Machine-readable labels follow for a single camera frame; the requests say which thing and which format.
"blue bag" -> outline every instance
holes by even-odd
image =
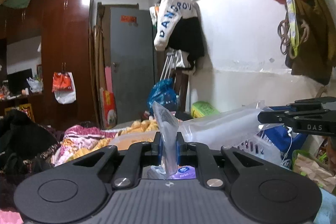
[[[173,79],[163,79],[157,82],[148,97],[147,107],[151,115],[153,115],[153,103],[159,103],[169,111],[176,111],[179,107],[176,93],[173,89]]]
[[[291,135],[292,139],[288,135],[287,128],[278,126],[266,129],[261,136],[262,139],[268,143],[272,143],[280,150],[283,165],[287,168],[291,168],[293,151],[301,149],[307,138],[307,134],[292,133]]]

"wooden wardrobe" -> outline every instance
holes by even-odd
[[[89,61],[92,5],[93,0],[31,0],[26,9],[1,8],[6,19],[3,31],[4,16],[0,16],[0,38],[5,32],[7,43],[37,32],[41,35],[44,91],[41,102],[32,107],[33,112],[38,108],[44,113],[36,122],[57,130],[96,122]],[[67,105],[59,104],[51,92],[53,74],[61,72],[62,63],[72,72],[76,87],[76,101]]]

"purple package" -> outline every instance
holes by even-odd
[[[192,166],[181,166],[179,167],[175,175],[170,176],[168,179],[195,179],[196,173],[195,168]]]

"gray metal door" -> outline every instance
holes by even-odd
[[[118,123],[140,119],[154,85],[152,21],[149,11],[111,8],[112,88]]]

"circular pad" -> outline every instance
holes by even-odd
[[[248,217],[269,224],[295,224],[313,220],[320,209],[320,189],[310,179],[253,168],[233,183],[231,198]]]
[[[65,179],[48,181],[42,184],[38,190],[39,196],[50,202],[67,201],[73,198],[77,192],[77,184]]]
[[[274,202],[289,202],[297,197],[296,186],[285,180],[267,180],[259,186],[259,190],[264,198]]]
[[[51,169],[24,180],[15,191],[14,202],[34,222],[62,224],[94,214],[106,197],[106,187],[97,175],[74,174],[69,168]]]

